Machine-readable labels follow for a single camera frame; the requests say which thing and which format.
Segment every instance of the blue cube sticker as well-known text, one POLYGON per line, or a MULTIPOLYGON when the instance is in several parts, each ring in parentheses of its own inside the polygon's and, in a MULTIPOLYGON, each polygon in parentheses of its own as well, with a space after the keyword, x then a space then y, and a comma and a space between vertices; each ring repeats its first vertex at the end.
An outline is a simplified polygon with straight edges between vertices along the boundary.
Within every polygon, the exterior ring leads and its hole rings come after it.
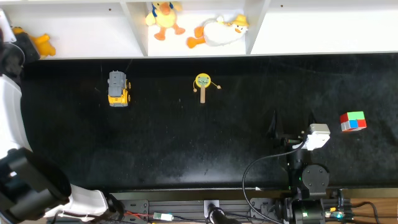
POLYGON ((358 128, 358 122, 355 121, 349 121, 349 126, 350 128, 358 128))

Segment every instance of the duck's beak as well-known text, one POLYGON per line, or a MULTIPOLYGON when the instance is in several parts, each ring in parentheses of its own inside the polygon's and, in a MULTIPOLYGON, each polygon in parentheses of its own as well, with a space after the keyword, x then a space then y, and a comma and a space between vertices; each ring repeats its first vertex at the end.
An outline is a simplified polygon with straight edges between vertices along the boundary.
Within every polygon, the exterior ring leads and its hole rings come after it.
POLYGON ((160 5, 160 11, 162 12, 163 15, 169 15, 170 14, 170 5, 168 2, 165 2, 163 4, 160 5))

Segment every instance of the yellow truck cab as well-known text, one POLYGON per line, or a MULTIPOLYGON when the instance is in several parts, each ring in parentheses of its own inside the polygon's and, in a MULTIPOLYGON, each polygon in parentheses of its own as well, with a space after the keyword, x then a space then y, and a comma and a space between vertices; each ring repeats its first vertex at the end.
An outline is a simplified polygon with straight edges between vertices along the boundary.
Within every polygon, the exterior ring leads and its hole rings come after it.
POLYGON ((108 84, 109 105, 114 107, 128 106, 131 101, 128 92, 131 89, 131 83, 127 81, 126 74, 119 71, 110 72, 108 84))

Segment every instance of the wooden floor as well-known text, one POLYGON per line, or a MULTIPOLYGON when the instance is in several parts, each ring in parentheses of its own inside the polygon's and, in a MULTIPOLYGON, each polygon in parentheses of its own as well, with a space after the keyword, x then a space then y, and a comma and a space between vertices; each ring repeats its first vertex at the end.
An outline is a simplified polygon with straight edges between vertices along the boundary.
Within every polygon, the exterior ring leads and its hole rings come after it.
MULTIPOLYGON (((374 203, 377 208, 379 217, 383 217, 383 216, 396 217, 396 216, 398 216, 398 198, 354 198, 354 199, 351 199, 351 203, 353 205, 355 205, 357 203, 361 203, 361 202, 374 203)), ((354 208, 353 211, 356 215, 374 216, 372 206, 370 206, 370 205, 364 205, 363 207, 360 207, 360 208, 354 208)), ((355 217, 354 219, 357 221, 365 222, 365 223, 376 223, 376 220, 374 218, 355 217)), ((380 218, 379 220, 382 224, 398 223, 398 218, 380 218)), ((23 224, 44 224, 45 221, 46 221, 45 219, 41 219, 41 220, 34 221, 34 222, 26 221, 26 222, 23 222, 23 224)))

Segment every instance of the white duck plush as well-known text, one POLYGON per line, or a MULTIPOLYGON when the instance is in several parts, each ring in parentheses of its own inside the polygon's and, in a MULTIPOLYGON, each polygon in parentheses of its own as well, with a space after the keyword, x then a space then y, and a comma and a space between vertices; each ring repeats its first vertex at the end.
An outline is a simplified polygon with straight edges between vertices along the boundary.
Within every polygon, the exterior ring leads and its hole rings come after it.
POLYGON ((219 16, 217 19, 207 20, 203 26, 195 29, 195 37, 189 37, 187 45, 194 48, 198 44, 208 44, 209 46, 222 46, 230 44, 245 35, 249 24, 246 16, 238 15, 232 23, 225 23, 224 18, 219 16))

